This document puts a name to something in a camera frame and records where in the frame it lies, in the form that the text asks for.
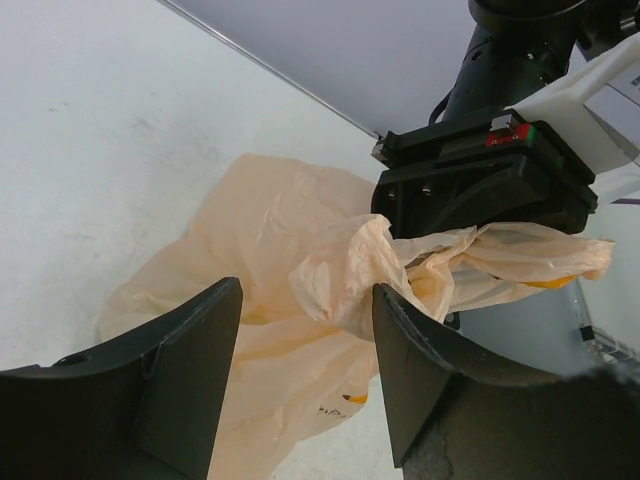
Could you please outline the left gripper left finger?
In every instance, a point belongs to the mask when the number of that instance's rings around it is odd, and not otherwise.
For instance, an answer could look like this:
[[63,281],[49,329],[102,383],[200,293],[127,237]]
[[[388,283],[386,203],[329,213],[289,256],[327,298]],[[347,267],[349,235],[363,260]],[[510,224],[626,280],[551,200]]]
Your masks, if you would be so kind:
[[239,328],[240,282],[44,367],[1,375],[5,479],[203,479]]

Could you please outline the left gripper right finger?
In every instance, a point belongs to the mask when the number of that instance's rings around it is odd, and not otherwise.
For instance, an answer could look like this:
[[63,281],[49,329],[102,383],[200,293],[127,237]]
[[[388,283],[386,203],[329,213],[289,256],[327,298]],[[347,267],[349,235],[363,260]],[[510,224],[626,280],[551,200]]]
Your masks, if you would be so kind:
[[394,465],[407,479],[635,479],[639,373],[559,376],[498,355],[373,291]]

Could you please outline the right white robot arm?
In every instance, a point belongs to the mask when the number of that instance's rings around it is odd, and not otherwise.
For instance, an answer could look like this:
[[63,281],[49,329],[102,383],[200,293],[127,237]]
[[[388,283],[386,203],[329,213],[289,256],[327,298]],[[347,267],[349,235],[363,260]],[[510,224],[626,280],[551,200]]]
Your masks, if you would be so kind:
[[428,124],[381,137],[371,209],[397,239],[492,222],[583,231],[596,170],[570,142],[582,127],[526,113],[565,78],[573,50],[594,60],[639,30],[635,1],[473,1],[476,28],[457,79]]

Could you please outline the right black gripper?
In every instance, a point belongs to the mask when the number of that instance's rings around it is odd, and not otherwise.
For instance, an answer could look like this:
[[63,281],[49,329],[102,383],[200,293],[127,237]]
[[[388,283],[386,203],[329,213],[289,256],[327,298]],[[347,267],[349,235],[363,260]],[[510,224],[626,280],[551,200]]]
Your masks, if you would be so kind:
[[598,205],[586,163],[546,122],[516,112],[476,112],[389,132],[372,155],[386,169],[371,211],[390,221],[395,238],[495,222],[577,234]]

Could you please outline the orange plastic bag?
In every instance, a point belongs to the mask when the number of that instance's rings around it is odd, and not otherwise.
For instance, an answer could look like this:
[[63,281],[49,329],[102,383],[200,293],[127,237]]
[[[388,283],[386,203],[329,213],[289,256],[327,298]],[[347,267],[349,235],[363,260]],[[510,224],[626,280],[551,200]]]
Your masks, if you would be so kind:
[[209,468],[266,479],[301,440],[359,412],[378,364],[372,294],[385,283],[437,321],[601,278],[614,244],[534,223],[492,223],[396,239],[369,210],[373,185],[348,171],[246,154],[186,235],[107,300],[109,340],[224,277],[243,305]]

